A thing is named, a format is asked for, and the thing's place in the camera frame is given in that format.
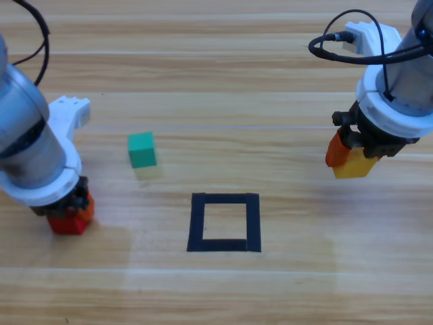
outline wood grain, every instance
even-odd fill
[[[330,116],[363,69],[306,49],[352,7],[403,33],[415,1],[33,3],[52,33],[41,90],[91,100],[75,143],[96,220],[54,236],[0,192],[0,324],[433,323],[433,137],[335,180]],[[11,1],[0,32],[11,61],[41,42]],[[159,165],[133,170],[144,131]],[[193,192],[259,193],[263,252],[187,253]],[[244,234],[242,208],[207,212],[206,238]]]

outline black tape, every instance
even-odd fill
[[[203,239],[206,204],[246,204],[246,239]],[[261,252],[258,194],[193,193],[188,252]]]

